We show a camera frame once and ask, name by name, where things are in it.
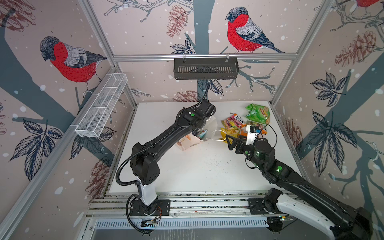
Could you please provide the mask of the yellow snack packet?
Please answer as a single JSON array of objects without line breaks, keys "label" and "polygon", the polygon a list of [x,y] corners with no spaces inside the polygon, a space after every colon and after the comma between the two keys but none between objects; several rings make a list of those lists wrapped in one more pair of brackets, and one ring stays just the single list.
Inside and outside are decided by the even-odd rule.
[{"label": "yellow snack packet", "polygon": [[233,129],[233,128],[230,128],[230,129],[224,129],[224,128],[221,128],[220,129],[220,132],[221,132],[221,138],[220,140],[222,141],[226,141],[226,136],[229,135],[231,137],[234,137],[234,138],[237,138],[239,136],[239,133],[240,133],[240,130],[238,129]]}]

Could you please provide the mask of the Fox's fruits candy packet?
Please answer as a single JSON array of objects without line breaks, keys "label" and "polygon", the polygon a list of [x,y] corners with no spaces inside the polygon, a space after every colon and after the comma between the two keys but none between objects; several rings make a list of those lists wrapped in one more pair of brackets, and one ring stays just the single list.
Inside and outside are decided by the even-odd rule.
[{"label": "Fox's fruits candy packet", "polygon": [[222,120],[222,125],[225,129],[240,130],[246,127],[246,122],[238,114],[232,114],[230,117]]}]

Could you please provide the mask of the green snack packet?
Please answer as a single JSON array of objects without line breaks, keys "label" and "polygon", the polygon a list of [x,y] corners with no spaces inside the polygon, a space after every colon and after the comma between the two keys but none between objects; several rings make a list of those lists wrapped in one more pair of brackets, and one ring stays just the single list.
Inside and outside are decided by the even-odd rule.
[{"label": "green snack packet", "polygon": [[249,104],[246,106],[246,118],[252,122],[268,125],[270,123],[270,109],[266,106]]}]

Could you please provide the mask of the printed paper bag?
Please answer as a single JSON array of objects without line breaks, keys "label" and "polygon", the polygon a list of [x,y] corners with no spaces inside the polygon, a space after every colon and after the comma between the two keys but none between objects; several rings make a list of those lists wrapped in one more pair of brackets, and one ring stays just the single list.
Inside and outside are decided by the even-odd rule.
[{"label": "printed paper bag", "polygon": [[223,142],[223,140],[220,140],[220,133],[224,133],[221,129],[218,127],[218,122],[215,117],[210,117],[207,121],[205,126],[202,129],[198,130],[198,133],[196,136],[194,136],[192,133],[186,135],[181,140],[179,140],[175,146],[181,150],[186,151],[187,149],[206,143],[208,141],[219,141]]}]

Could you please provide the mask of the orange Fox's candy packet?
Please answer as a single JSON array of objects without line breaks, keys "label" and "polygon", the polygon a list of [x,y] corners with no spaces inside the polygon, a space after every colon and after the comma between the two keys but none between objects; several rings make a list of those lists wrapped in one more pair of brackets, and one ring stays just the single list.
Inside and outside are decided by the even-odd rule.
[{"label": "orange Fox's candy packet", "polygon": [[239,133],[239,138],[240,139],[247,139],[247,137],[248,137],[248,133],[246,133],[246,132],[240,132]]}]

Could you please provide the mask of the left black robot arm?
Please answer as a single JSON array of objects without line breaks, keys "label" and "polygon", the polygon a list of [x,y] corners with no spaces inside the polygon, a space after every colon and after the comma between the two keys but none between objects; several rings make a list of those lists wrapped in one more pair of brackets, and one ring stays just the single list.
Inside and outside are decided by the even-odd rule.
[{"label": "left black robot arm", "polygon": [[215,112],[213,104],[202,100],[194,106],[181,109],[175,122],[153,140],[144,145],[134,145],[130,167],[141,183],[139,203],[145,214],[152,214],[157,208],[158,197],[154,182],[161,172],[158,165],[161,157],[183,137],[190,133],[196,135]]}]

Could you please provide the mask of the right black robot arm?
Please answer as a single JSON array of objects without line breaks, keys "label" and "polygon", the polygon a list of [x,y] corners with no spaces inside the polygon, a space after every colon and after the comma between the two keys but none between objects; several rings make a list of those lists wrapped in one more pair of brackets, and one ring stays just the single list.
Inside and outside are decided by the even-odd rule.
[{"label": "right black robot arm", "polygon": [[275,158],[275,149],[266,139],[247,145],[245,140],[227,135],[226,141],[230,151],[244,155],[270,184],[279,187],[270,189],[264,198],[267,212],[293,216],[331,240],[371,239],[373,222],[369,211],[344,204],[306,181]]}]

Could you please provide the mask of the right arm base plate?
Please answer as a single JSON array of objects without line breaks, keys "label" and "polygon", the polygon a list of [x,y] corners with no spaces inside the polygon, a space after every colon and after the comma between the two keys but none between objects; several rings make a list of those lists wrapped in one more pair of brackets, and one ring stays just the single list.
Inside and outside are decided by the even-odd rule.
[{"label": "right arm base plate", "polygon": [[274,214],[276,212],[269,201],[261,198],[248,199],[247,209],[250,211],[251,215],[266,215]]}]

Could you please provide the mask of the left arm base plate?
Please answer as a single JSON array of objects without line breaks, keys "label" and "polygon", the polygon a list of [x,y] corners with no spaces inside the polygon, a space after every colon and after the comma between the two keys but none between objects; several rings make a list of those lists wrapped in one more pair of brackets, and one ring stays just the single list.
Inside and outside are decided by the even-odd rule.
[{"label": "left arm base plate", "polygon": [[141,200],[133,200],[129,205],[129,216],[168,216],[170,214],[170,200],[155,200],[149,206],[146,206]]}]

